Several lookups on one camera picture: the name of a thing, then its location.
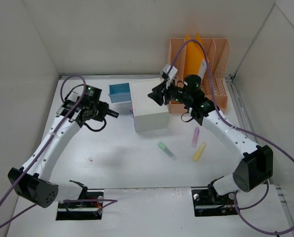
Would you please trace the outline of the white drawer box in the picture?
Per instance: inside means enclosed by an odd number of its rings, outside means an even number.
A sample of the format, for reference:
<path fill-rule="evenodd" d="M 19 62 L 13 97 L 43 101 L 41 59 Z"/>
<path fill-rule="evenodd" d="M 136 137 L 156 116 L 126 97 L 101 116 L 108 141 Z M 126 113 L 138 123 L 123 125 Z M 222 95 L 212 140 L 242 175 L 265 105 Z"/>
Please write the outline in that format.
<path fill-rule="evenodd" d="M 152 88 L 161 83 L 160 78 L 135 80 L 129 83 L 133 120 L 137 133 L 164 129 L 168 126 L 169 112 L 167 106 L 159 106 L 148 97 Z"/>

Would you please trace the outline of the light blue drawer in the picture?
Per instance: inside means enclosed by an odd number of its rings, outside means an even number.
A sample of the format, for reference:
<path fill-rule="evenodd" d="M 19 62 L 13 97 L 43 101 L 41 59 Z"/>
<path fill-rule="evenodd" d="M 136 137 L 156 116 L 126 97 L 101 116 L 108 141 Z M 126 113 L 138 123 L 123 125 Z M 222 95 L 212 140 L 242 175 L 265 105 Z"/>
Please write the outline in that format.
<path fill-rule="evenodd" d="M 129 83 L 118 83 L 109 85 L 109 97 L 112 103 L 131 101 Z"/>

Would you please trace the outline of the orange document folder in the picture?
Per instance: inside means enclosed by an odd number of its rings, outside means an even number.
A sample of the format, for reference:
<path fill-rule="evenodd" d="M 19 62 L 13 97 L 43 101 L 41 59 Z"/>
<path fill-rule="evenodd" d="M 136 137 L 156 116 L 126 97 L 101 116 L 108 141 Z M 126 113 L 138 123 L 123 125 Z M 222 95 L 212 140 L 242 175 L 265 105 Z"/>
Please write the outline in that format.
<path fill-rule="evenodd" d="M 198 75 L 203 79 L 206 70 L 207 63 L 202 48 L 196 42 L 187 43 L 183 76 Z"/>

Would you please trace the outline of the pastel green highlighter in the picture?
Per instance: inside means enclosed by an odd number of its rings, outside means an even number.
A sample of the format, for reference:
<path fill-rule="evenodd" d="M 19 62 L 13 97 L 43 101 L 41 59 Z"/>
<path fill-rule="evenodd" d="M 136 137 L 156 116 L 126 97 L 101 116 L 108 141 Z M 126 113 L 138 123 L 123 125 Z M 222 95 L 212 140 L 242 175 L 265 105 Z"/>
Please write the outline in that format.
<path fill-rule="evenodd" d="M 157 145 L 170 159 L 176 160 L 176 156 L 163 142 L 158 142 Z"/>

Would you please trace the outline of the pastel yellow highlighter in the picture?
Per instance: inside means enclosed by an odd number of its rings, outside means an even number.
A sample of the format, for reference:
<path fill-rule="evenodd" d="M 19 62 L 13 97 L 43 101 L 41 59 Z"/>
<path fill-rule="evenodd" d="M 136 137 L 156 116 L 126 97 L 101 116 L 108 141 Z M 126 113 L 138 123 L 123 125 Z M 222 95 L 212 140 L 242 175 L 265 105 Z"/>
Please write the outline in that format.
<path fill-rule="evenodd" d="M 200 144 L 199 148 L 197 149 L 197 151 L 193 155 L 193 160 L 194 161 L 198 161 L 199 160 L 199 158 L 201 157 L 202 153 L 204 152 L 206 146 L 207 146 L 206 142 L 202 142 Z"/>

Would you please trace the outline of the green cap black highlighter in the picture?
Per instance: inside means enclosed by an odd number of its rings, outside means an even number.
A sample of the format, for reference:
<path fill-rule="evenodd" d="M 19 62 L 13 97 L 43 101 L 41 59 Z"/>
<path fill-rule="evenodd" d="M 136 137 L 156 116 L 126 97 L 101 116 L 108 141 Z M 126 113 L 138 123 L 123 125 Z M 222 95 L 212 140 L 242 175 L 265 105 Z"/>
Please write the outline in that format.
<path fill-rule="evenodd" d="M 106 114 L 111 116 L 111 117 L 114 117 L 114 118 L 118 118 L 118 116 L 119 116 L 119 113 L 117 113 L 117 112 L 115 112 L 113 110 L 110 110 L 110 109 L 107 110 Z"/>

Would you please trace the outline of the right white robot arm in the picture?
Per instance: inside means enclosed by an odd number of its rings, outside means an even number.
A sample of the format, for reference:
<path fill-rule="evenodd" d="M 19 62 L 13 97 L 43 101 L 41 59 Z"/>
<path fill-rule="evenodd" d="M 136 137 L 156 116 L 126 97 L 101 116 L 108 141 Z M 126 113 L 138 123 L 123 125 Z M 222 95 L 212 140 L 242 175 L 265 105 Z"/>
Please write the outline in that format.
<path fill-rule="evenodd" d="M 191 119 L 209 130 L 234 155 L 237 167 L 232 174 L 212 181 L 207 197 L 219 203 L 225 195 L 238 190 L 249 192 L 273 175 L 273 151 L 250 140 L 237 127 L 227 124 L 227 119 L 214 102 L 200 89 L 201 78 L 188 75 L 184 86 L 179 87 L 168 80 L 154 87 L 148 97 L 158 105 L 175 100 L 191 113 Z"/>

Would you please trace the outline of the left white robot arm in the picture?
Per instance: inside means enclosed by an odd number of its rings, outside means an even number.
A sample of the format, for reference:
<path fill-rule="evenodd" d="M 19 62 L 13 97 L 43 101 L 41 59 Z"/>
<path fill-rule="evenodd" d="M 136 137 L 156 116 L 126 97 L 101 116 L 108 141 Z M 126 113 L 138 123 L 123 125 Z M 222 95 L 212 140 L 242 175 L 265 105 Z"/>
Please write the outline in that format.
<path fill-rule="evenodd" d="M 42 208 L 55 201 L 70 200 L 76 207 L 87 202 L 87 186 L 78 181 L 71 185 L 50 182 L 52 171 L 74 135 L 88 120 L 106 124 L 105 117 L 118 117 L 109 104 L 100 101 L 102 90 L 85 85 L 81 94 L 70 94 L 56 113 L 54 122 L 33 155 L 19 168 L 12 168 L 8 179 L 22 198 Z"/>

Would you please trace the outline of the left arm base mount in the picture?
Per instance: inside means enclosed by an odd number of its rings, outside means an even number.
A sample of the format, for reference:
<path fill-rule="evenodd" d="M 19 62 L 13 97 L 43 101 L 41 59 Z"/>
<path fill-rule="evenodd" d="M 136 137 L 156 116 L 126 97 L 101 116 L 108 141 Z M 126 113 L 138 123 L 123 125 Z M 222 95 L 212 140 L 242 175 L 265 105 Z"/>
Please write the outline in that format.
<path fill-rule="evenodd" d="M 86 199 L 89 202 L 62 202 L 58 203 L 56 221 L 85 221 L 101 220 L 102 210 L 99 210 L 104 202 L 93 201 L 93 199 L 104 199 L 103 190 L 88 190 Z"/>

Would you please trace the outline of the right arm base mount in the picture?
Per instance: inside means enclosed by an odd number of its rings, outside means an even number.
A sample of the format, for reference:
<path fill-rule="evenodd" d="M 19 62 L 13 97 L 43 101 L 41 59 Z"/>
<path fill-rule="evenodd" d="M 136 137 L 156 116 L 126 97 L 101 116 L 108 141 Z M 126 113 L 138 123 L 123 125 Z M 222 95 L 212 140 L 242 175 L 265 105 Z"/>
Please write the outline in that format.
<path fill-rule="evenodd" d="M 191 189 L 195 217 L 216 217 L 237 215 L 234 193 L 219 196 L 209 188 Z"/>

